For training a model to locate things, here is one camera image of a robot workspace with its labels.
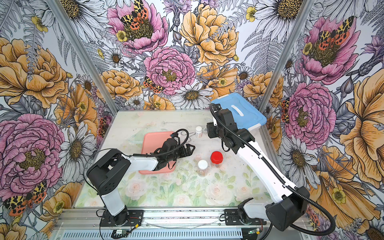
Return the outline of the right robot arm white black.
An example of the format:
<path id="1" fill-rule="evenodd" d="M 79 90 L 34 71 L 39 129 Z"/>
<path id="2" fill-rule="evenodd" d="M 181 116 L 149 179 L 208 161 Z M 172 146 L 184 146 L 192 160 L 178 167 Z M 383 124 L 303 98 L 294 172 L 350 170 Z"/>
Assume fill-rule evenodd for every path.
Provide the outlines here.
<path id="1" fill-rule="evenodd" d="M 210 138 L 220 138 L 224 145 L 241 158 L 267 189 L 272 203 L 260 204 L 255 200 L 242 203 L 243 212 L 250 219 L 269 220 L 276 229 L 292 227 L 307 209 L 310 193 L 297 187 L 264 154 L 255 137 L 247 129 L 239 129 L 233 114 L 219 104 L 210 104 L 214 121 L 207 124 Z"/>

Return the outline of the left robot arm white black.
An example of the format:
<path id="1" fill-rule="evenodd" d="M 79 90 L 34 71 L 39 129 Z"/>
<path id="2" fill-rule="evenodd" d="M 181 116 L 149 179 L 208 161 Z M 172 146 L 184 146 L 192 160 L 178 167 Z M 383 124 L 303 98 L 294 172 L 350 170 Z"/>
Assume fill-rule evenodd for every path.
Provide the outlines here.
<path id="1" fill-rule="evenodd" d="M 115 226 L 123 226 L 129 221 L 129 210 L 118 190 L 127 172 L 157 172 L 167 167 L 169 162 L 191 156 L 195 149 L 186 141 L 181 143 L 170 138 L 150 154 L 125 155 L 118 149 L 109 150 L 86 173 L 104 203 L 104 220 Z"/>

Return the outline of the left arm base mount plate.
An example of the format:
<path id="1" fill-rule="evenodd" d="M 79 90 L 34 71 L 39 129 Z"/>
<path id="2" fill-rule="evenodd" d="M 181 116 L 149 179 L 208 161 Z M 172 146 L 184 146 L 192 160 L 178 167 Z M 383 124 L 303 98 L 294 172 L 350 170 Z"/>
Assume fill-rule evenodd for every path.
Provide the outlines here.
<path id="1" fill-rule="evenodd" d="M 144 218 L 144 210 L 123 210 L 116 216 L 112 216 L 109 211 L 102 215 L 101 227 L 134 227 L 141 225 Z"/>

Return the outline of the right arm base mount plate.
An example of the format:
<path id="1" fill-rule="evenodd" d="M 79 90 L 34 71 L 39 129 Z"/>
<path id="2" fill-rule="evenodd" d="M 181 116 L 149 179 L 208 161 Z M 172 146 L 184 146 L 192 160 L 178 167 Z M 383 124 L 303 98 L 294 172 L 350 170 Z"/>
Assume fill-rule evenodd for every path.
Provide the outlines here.
<path id="1" fill-rule="evenodd" d="M 267 224 L 265 220 L 249 218 L 244 211 L 239 209 L 225 209 L 224 213 L 220 215 L 219 220 L 225 222 L 226 226 L 261 226 Z"/>

